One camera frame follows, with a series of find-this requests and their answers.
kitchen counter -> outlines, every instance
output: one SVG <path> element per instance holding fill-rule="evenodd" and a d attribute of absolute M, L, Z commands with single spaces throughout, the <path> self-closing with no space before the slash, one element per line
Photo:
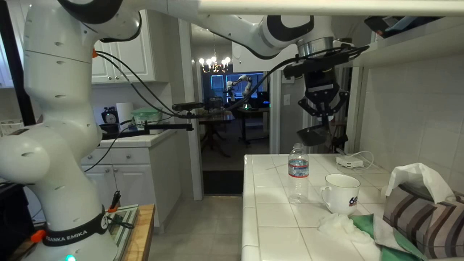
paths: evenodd
<path fill-rule="evenodd" d="M 164 139 L 172 136 L 175 130 L 164 130 L 159 133 L 152 133 L 152 135 L 141 135 L 141 136 L 127 136 L 127 138 L 119 138 L 114 143 L 116 148 L 151 148 Z M 104 139 L 100 142 L 100 148 L 107 148 L 113 143 L 114 139 Z"/>
<path fill-rule="evenodd" d="M 374 244 L 336 239 L 317 230 L 330 213 L 322 207 L 319 190 L 325 175 L 344 172 L 361 181 L 354 215 L 383 215 L 381 187 L 388 172 L 378 167 L 346 170 L 333 154 L 309 155 L 309 199 L 291 204 L 286 194 L 287 155 L 245 155 L 242 261 L 380 259 Z"/>

floor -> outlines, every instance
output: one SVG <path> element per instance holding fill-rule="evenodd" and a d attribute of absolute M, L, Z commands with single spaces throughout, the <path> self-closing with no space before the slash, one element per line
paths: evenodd
<path fill-rule="evenodd" d="M 248 138 L 265 136 L 259 120 L 249 120 Z M 241 141 L 241 120 L 220 129 L 217 141 L 230 158 L 204 148 L 204 171 L 243 171 L 245 154 L 268 154 L 268 139 Z M 164 235 L 154 235 L 149 259 L 154 261 L 239 261 L 242 244 L 242 197 L 206 196 L 201 201 L 184 201 L 170 217 Z"/>
<path fill-rule="evenodd" d="M 239 261 L 242 242 L 241 196 L 207 196 L 181 203 L 164 235 L 154 235 L 154 261 Z"/>

water bottle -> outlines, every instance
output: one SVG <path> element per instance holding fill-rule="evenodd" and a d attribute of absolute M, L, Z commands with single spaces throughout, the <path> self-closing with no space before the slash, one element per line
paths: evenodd
<path fill-rule="evenodd" d="M 307 197 L 307 154 L 303 143 L 296 143 L 288 154 L 288 200 L 299 203 Z"/>

white mug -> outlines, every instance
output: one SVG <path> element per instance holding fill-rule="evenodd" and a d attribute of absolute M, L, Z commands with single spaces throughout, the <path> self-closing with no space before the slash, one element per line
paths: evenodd
<path fill-rule="evenodd" d="M 322 203 L 332 213 L 352 213 L 358 203 L 359 180 L 345 174 L 329 174 L 325 181 L 326 186 L 320 188 Z"/>

